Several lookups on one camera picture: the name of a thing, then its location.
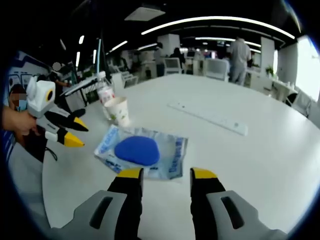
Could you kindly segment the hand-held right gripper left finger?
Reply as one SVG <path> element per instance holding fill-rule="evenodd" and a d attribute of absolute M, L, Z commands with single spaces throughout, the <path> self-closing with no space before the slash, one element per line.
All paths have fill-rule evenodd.
<path fill-rule="evenodd" d="M 107 190 L 79 205 L 73 218 L 51 230 L 53 240 L 137 240 L 142 214 L 143 168 L 121 171 Z"/>

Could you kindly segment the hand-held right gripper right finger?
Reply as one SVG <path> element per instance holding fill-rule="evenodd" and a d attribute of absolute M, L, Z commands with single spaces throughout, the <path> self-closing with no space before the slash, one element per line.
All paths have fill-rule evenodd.
<path fill-rule="evenodd" d="M 190 212 L 197 240 L 285 240 L 287 234 L 270 229 L 258 211 L 233 190 L 226 190 L 209 170 L 190 169 Z"/>

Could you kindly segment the person's left hand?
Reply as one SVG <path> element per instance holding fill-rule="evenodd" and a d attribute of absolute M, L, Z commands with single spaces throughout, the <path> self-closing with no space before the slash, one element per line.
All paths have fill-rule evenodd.
<path fill-rule="evenodd" d="M 6 131 L 17 131 L 22 135 L 28 135 L 30 131 L 38 134 L 36 119 L 27 110 L 18 112 L 8 106 L 2 109 L 2 128 Z"/>

